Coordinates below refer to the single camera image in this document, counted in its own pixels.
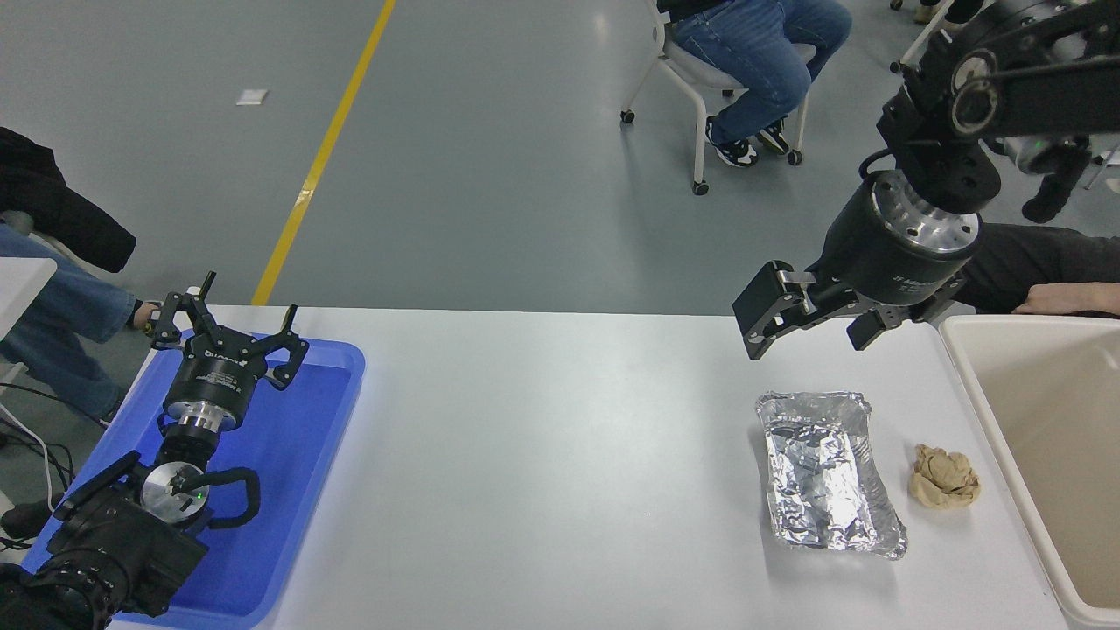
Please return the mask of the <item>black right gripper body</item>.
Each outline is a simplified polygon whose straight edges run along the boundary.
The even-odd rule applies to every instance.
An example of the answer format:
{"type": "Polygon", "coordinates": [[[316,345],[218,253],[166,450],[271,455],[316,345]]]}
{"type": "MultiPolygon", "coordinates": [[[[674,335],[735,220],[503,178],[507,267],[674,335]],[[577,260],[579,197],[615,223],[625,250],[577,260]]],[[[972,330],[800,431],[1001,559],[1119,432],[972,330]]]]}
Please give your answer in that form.
{"type": "Polygon", "coordinates": [[[980,230],[979,215],[939,209],[906,179],[866,179],[829,226],[808,272],[872,302],[916,305],[976,254],[980,230]]]}

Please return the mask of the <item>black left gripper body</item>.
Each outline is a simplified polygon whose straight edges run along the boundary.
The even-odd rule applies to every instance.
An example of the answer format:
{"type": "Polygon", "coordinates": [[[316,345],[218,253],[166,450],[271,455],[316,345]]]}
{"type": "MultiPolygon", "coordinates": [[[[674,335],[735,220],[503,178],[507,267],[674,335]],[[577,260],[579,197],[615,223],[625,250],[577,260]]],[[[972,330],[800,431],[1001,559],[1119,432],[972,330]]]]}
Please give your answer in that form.
{"type": "Polygon", "coordinates": [[[261,356],[241,355],[241,350],[232,342],[215,348],[209,339],[189,339],[164,410],[180,415],[184,404],[215,404],[228,415],[248,413],[267,363],[261,356]]]}

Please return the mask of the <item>person's hand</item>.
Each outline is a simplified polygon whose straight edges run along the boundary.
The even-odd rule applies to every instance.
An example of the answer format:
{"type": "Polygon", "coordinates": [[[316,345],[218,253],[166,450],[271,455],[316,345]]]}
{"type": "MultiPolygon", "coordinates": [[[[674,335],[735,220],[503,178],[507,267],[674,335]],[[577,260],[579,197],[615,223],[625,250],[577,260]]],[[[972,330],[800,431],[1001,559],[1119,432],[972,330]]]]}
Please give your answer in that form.
{"type": "Polygon", "coordinates": [[[1025,295],[1025,300],[1011,312],[1021,315],[1117,318],[1119,316],[1119,282],[1033,284],[1025,295]]]}

